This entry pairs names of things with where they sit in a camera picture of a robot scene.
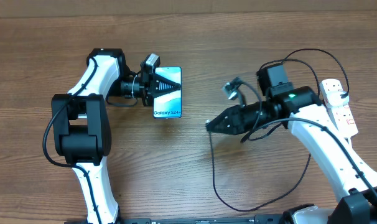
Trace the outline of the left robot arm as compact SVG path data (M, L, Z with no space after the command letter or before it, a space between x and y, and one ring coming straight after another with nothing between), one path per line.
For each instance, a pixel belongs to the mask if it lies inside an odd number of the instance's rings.
M65 158L80 183L86 203L85 223L121 223L108 174L112 134L106 105L109 98L141 101L152 108L155 119L182 116L183 71L163 67L156 54L149 54L134 72L122 49L95 48L86 58L87 69L66 94L52 98L55 149Z

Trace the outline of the Samsung Galaxy smartphone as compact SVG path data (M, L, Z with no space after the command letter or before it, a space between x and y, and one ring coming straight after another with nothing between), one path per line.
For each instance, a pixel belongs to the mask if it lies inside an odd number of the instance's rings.
M155 69L158 80L170 80L181 84L181 90L154 95L153 117L174 119L182 117L182 68L158 67Z

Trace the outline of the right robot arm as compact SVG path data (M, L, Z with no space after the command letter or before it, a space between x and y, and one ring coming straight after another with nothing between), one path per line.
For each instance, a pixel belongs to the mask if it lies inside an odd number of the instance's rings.
M328 108L319 98L321 88L294 88L282 63L260 68L258 83L265 101L247 105L235 78L223 89L240 104L224 110L209 121L209 133L252 133L274 123L290 130L309 151L327 177L337 199L335 209L321 209L314 204L299 205L271 218L276 223L377 223L377 172L353 150L337 129Z

